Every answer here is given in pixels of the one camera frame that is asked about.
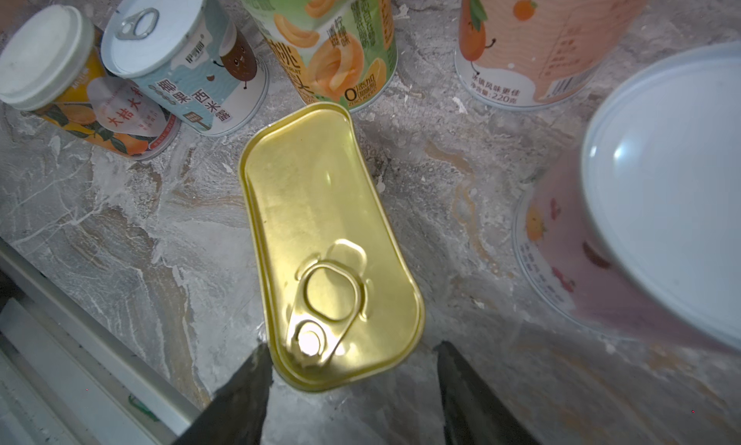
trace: pink container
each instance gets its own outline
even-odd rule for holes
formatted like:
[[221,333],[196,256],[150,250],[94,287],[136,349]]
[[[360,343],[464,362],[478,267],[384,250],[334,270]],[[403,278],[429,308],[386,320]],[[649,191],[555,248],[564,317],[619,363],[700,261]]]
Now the pink container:
[[541,297],[608,335],[741,349],[739,88],[741,43],[728,43],[606,100],[516,210],[516,256]]

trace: white can top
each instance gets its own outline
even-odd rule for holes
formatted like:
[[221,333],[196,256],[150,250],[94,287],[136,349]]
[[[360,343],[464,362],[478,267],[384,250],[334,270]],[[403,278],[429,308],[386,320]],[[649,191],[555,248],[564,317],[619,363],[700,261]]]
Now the white can top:
[[591,121],[582,190],[625,272],[741,349],[741,42],[659,61]]
[[188,42],[206,0],[123,0],[108,21],[103,63],[123,78],[157,69]]
[[85,66],[93,36],[93,23],[72,6],[34,14],[0,55],[0,100],[22,111],[52,102]]

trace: pull tab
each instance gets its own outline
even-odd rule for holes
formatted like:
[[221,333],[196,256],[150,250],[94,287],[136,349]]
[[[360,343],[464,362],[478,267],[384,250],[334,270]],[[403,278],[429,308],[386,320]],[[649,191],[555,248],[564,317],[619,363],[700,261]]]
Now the pull tab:
[[[309,279],[315,271],[322,268],[343,276],[353,287],[355,294],[353,309],[342,320],[328,319],[307,302]],[[303,366],[325,366],[360,312],[363,297],[363,286],[349,269],[329,261],[319,261],[311,265],[301,276],[293,302],[286,340],[288,351]]]
[[[144,30],[140,34],[137,34],[136,27],[147,14],[154,14],[151,18],[151,22],[149,23],[149,26],[146,30]],[[119,40],[142,40],[148,37],[150,33],[152,33],[155,25],[157,25],[157,20],[159,20],[159,11],[157,11],[156,9],[146,8],[142,11],[139,11],[134,15],[126,17],[121,22],[121,25],[119,25],[116,29],[116,38],[118,38]]]

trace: gold tin can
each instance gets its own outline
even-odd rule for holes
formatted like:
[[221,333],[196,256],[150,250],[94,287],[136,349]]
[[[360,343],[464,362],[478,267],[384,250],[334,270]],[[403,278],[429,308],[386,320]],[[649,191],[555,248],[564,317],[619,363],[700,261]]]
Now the gold tin can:
[[269,125],[239,173],[278,373],[322,391],[401,363],[425,305],[347,110],[315,103]]

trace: marble countertop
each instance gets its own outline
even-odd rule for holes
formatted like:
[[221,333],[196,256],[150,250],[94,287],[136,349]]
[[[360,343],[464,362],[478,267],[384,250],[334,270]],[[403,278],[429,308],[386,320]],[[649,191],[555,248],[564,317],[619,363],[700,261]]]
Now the marble countertop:
[[[105,26],[119,1],[39,3]],[[271,71],[267,100],[236,133],[183,125],[163,154],[130,162],[8,107],[0,131],[0,237],[200,407],[264,338],[235,166],[251,135],[302,105],[239,2],[221,1]],[[510,236],[519,196],[606,96],[670,54],[739,39],[741,0],[653,0],[586,90],[537,112],[464,90],[459,10],[394,0],[396,76],[354,115],[425,297],[421,343],[398,368],[325,394],[276,376],[263,443],[443,443],[432,348],[444,339],[542,443],[741,443],[741,357],[580,329],[531,289]]]

